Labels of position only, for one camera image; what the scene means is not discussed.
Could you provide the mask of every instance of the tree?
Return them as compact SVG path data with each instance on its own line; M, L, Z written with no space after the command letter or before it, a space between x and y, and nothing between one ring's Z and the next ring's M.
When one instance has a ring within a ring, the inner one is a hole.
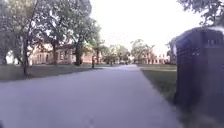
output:
M5 31L4 39L7 42L7 46L10 46L14 55L21 62L24 75L27 75L27 47L31 39L30 33L37 1L7 0L5 4L7 5L7 8L5 8L5 14L7 15L1 15L1 18L7 22L7 24L4 24L4 27L1 27Z
M53 64L57 64L56 46L60 45L69 32L70 19L72 18L72 4L69 0L41 0L35 15L36 27L34 34L38 35L45 43L53 48Z
M224 1L223 0L178 0L184 10L192 10L201 13L203 21L201 25L224 25Z
M118 58L119 58L119 61L121 62L122 60L123 61L127 61L128 60L128 49L123 46L123 45L118 45L118 49L117 49L117 55L118 55Z
M143 40L137 39L132 41L132 50L131 54L134 56L134 61L143 63L144 59L149 60L151 59L152 62L155 59L155 55L153 53L153 46L148 46L147 44L143 43Z
M93 43L93 50L95 51L96 53L96 61L97 61L97 64L99 64L99 55L103 54L106 50L107 50L107 47L104 45L105 41L97 41L95 43Z

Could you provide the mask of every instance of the window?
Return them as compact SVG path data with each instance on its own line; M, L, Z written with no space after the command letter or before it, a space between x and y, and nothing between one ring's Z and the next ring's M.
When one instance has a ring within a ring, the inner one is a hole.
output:
M60 52L60 60L63 60L64 56L63 56L63 51Z
M49 57L48 57L48 55L47 55L47 56L46 56L46 62L48 62L48 58L49 58Z
M68 59L68 51L65 51L65 56L64 56L65 60Z

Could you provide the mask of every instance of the asphalt road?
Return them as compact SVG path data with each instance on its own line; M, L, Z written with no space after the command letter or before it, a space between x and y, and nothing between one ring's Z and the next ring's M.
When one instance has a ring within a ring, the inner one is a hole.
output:
M135 65L0 83L4 128L180 128Z

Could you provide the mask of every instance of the distant tree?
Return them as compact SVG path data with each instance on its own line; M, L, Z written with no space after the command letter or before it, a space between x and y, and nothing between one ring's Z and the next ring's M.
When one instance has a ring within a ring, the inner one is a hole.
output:
M178 0L184 10L192 10L202 14L204 26L224 26L224 1L223 0Z
M128 60L128 49L123 46L123 45L118 45L117 46L118 49L117 49L117 55L118 55L118 58L119 58L119 61L127 61Z
M143 40L137 39L131 42L132 50L131 54L134 56L134 61L138 61L143 63L143 59L151 59L152 62L155 59L155 55L153 53L153 46L148 46L147 44L143 43Z

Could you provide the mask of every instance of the roof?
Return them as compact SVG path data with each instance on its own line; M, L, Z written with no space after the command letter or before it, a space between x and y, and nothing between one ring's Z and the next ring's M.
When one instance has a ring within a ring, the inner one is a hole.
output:
M198 28L193 28L193 29L185 31L183 34L181 34L175 39L175 43L178 47L182 47L186 45L186 43L189 43L189 41L187 40L194 40L191 43L194 43L194 45L199 45L200 43L204 42L202 40L208 40L208 39L217 40L222 38L223 38L223 35L222 35L222 32L220 31L212 30L212 29L204 28L204 27L198 27Z
M75 48L74 44L64 44L56 47L56 49L74 49L74 48Z

